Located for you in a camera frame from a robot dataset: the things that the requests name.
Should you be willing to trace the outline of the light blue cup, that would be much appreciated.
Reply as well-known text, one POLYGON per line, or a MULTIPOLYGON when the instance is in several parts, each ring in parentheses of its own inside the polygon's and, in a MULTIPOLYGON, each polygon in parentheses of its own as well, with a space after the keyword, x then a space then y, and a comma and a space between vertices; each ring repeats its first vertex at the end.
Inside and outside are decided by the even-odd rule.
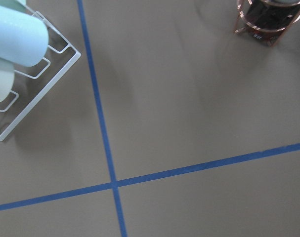
POLYGON ((44 58, 48 41, 43 20, 0 5, 0 58, 34 66, 44 58))

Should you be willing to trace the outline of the dark bottle white cap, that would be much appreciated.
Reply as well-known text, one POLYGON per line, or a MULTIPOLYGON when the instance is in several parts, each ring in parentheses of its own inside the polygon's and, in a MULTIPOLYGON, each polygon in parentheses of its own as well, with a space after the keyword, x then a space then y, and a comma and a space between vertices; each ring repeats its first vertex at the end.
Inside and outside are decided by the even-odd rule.
POLYGON ((253 1, 245 18, 261 29, 278 30, 287 27, 300 10, 300 5, 278 7, 253 1))

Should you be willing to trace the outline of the pale green cup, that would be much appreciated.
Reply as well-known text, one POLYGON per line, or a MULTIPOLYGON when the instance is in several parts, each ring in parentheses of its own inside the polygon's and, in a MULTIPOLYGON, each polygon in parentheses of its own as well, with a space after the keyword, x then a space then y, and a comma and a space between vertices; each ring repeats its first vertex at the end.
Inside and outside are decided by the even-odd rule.
POLYGON ((10 93, 14 83, 13 63, 0 58, 0 102, 10 93))

